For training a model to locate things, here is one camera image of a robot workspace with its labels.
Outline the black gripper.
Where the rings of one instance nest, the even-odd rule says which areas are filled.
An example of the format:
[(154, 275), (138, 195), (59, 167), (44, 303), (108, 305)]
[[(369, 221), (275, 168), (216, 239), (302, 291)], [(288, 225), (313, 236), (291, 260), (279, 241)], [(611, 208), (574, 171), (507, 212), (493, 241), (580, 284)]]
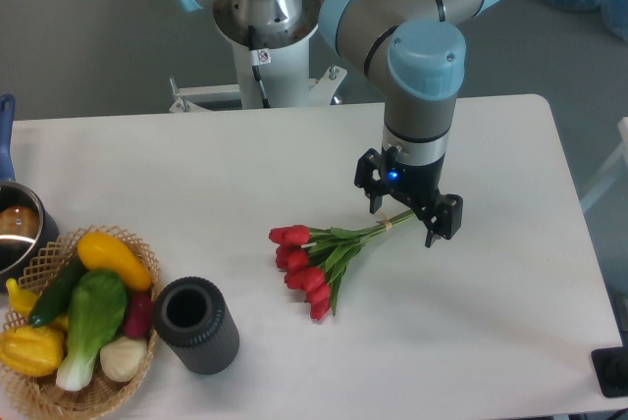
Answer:
[[(354, 184), (369, 200), (369, 212), (375, 214), (382, 206), (383, 197), (389, 193), (419, 216), (427, 229), (427, 248), (438, 239), (452, 239), (462, 224), (463, 198), (439, 192), (445, 157), (421, 166), (401, 163), (398, 151), (387, 150), (382, 158), (370, 148), (356, 165)], [(380, 178), (375, 178), (379, 171)]]

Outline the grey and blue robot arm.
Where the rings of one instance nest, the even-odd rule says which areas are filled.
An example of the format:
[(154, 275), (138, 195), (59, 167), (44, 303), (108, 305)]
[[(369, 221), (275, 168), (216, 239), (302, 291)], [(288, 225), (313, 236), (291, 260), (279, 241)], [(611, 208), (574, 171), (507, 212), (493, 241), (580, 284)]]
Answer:
[(465, 71), (458, 26), (500, 0), (179, 1), (212, 11), (246, 109), (310, 102), (309, 41), (320, 34), (385, 98), (381, 147), (359, 159), (354, 179), (371, 209), (390, 196), (424, 223), (427, 241), (455, 235), (463, 201), (439, 181)]

